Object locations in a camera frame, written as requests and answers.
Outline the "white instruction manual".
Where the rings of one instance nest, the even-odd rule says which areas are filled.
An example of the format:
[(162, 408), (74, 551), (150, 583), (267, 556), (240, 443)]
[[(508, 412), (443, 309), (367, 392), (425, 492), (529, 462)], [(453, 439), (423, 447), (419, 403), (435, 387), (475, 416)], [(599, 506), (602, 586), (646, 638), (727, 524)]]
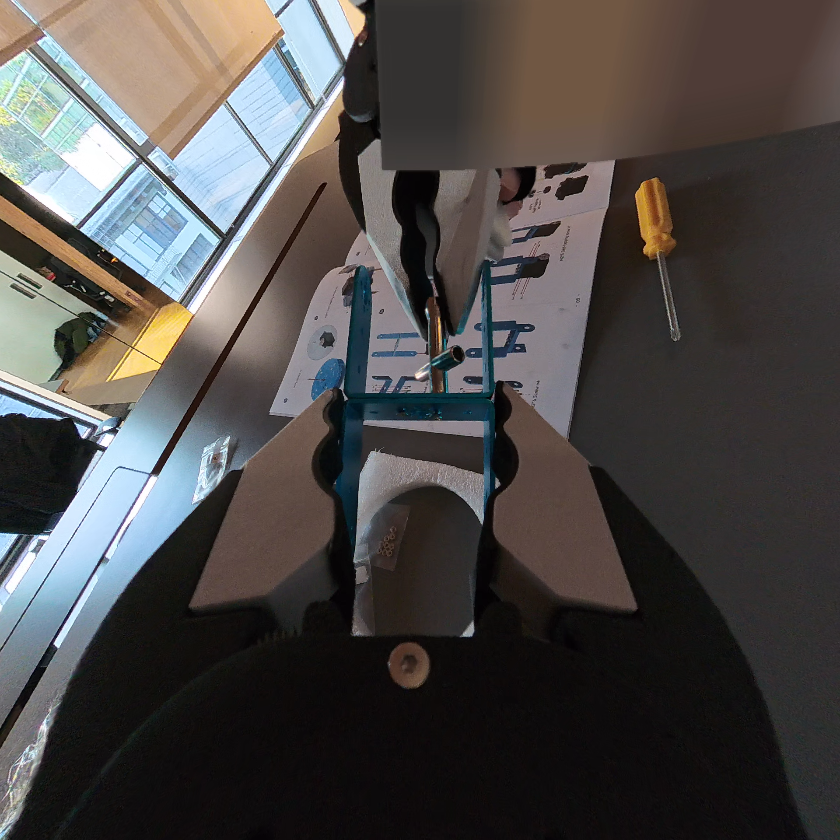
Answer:
[[(563, 436), (571, 426), (595, 262), (614, 161), (545, 164), (518, 214), (511, 245), (490, 265), (493, 366)], [(343, 266), (315, 290), (269, 413), (295, 417), (343, 384), (354, 272), (371, 272), (373, 310), (366, 391), (427, 393), (415, 372), (426, 343), (402, 310), (363, 233)]]

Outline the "white foam packing block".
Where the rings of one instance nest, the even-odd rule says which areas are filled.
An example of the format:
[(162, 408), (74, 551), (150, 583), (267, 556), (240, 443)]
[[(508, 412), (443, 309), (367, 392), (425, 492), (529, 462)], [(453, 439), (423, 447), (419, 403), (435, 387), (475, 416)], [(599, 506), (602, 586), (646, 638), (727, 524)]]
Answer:
[(355, 585), (353, 635), (470, 636), (483, 476), (374, 451), (361, 472), (355, 544), (389, 502), (410, 507), (398, 561), (394, 571), (373, 568)]

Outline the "beige roller blind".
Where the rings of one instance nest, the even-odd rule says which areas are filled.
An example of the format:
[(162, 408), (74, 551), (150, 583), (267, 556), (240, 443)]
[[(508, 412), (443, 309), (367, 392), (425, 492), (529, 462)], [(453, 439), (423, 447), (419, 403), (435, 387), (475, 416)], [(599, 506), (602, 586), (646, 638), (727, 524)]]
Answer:
[(2, 62), (49, 35), (172, 159), (283, 31), (263, 1), (2, 1)]

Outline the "blue metal bracket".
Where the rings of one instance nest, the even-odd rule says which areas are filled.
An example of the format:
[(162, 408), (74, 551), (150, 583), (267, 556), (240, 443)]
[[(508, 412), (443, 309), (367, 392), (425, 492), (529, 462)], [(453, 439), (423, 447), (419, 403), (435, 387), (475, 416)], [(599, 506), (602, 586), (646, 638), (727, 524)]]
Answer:
[(492, 467), (496, 440), (496, 410), (493, 393), (496, 387), (492, 347), (490, 262), (481, 267), (482, 391), (461, 393), (396, 393), (367, 392), (367, 366), (371, 337), (372, 292), (371, 274), (364, 266), (353, 275), (353, 297), (349, 341), (345, 359), (343, 393), (342, 473), (337, 491), (343, 503), (350, 540), (355, 542), (358, 530), (359, 489), (362, 469), (362, 437), (364, 421), (452, 421), (484, 423), (484, 525), (492, 532), (492, 514), (497, 490)]

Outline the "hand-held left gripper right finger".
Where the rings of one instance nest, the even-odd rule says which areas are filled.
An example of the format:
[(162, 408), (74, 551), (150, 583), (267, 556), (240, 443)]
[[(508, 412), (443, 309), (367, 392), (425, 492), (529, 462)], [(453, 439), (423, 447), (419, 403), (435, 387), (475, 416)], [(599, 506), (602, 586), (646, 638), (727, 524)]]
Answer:
[(499, 381), (487, 499), (475, 571), (475, 623), (513, 604), (528, 633), (551, 635), (562, 611), (637, 611), (589, 462)]

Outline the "yellow handled screwdriver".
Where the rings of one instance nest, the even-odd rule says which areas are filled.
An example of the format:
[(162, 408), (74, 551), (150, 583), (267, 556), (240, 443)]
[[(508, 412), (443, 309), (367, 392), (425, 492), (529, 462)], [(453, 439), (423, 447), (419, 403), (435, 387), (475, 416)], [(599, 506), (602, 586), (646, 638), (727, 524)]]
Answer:
[(681, 339), (681, 330), (667, 268), (667, 257), (676, 247), (673, 220), (665, 185), (655, 177), (640, 184), (635, 193), (637, 221), (644, 255), (657, 264), (670, 338)]

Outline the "crumpled clear plastic wrap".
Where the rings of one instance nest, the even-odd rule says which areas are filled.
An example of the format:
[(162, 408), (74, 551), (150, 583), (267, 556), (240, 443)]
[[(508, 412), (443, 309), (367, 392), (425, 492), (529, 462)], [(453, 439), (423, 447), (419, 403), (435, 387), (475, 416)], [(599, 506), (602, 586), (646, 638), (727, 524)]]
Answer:
[(19, 754), (10, 766), (1, 797), (1, 838), (8, 839), (20, 817), (25, 799), (38, 770), (46, 747), (49, 730), (56, 709), (50, 708), (38, 726), (35, 739)]

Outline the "black office chair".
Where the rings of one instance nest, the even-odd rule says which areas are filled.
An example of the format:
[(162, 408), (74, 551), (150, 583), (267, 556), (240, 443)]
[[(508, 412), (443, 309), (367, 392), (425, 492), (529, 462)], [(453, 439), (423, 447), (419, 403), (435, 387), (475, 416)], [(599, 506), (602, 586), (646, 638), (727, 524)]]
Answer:
[(49, 533), (101, 451), (69, 418), (1, 416), (1, 533)]

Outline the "metal cross socket wrench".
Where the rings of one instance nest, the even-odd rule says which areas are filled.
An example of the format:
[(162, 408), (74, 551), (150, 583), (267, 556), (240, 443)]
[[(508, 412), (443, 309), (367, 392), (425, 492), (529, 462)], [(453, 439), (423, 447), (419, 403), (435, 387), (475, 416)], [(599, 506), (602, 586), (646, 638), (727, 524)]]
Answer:
[(426, 305), (428, 362), (414, 374), (417, 382), (429, 384), (432, 393), (448, 392), (448, 373), (462, 365), (466, 352), (457, 344), (447, 345), (447, 333), (438, 299), (430, 297)]

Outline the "clear bag of nuts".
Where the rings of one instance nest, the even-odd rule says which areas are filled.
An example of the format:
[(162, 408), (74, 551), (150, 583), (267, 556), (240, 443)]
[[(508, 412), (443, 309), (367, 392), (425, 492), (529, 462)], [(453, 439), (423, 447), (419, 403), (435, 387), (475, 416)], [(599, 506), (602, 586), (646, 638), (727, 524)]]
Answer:
[(353, 556), (357, 585), (369, 580), (373, 568), (394, 571), (409, 516), (409, 506), (389, 502), (362, 528)]

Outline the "dark grey desk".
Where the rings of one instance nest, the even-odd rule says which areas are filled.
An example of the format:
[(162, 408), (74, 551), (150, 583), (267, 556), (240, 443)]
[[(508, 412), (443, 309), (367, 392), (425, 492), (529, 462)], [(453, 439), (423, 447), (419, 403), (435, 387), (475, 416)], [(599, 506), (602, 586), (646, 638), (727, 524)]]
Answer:
[[(681, 339), (635, 193), (665, 185)], [(2, 780), (111, 602), (191, 509), (203, 446), (236, 465), (315, 286), (358, 232), (335, 149), (301, 160), (2, 609)], [(623, 160), (571, 441), (689, 564), (739, 640), (804, 812), (838, 801), (838, 124)]]

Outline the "large window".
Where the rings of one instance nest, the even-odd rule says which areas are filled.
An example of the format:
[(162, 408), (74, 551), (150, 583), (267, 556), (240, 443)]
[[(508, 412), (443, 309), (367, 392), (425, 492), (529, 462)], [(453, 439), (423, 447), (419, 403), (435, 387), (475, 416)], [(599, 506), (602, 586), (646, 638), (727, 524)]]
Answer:
[(2, 175), (122, 283), (191, 297), (334, 100), (339, 2), (267, 2), (278, 41), (183, 150), (163, 151), (49, 35), (2, 64)]

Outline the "green backpack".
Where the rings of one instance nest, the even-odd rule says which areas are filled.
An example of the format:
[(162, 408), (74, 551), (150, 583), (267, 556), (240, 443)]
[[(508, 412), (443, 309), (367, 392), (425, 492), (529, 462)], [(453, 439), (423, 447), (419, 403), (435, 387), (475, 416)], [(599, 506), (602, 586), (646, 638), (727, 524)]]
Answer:
[(62, 323), (54, 331), (54, 350), (59, 356), (59, 367), (52, 379), (67, 371), (75, 359), (102, 333), (109, 321), (93, 312), (80, 313)]

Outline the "wooden cabinet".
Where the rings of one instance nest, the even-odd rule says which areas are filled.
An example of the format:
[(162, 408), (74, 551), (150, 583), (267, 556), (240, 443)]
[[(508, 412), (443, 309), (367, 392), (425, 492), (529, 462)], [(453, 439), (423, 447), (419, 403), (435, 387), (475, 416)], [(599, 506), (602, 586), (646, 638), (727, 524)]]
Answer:
[[(2, 372), (79, 403), (134, 403), (192, 315), (115, 255), (2, 176)], [(67, 371), (54, 331), (108, 320)]]

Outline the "small clear parts bag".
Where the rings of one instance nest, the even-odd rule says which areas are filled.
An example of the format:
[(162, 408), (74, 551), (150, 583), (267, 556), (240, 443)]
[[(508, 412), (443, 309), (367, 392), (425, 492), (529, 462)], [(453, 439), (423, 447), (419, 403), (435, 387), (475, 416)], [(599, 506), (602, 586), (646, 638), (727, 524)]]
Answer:
[(228, 450), (231, 437), (218, 437), (203, 448), (192, 504), (207, 498), (225, 478), (228, 471)]

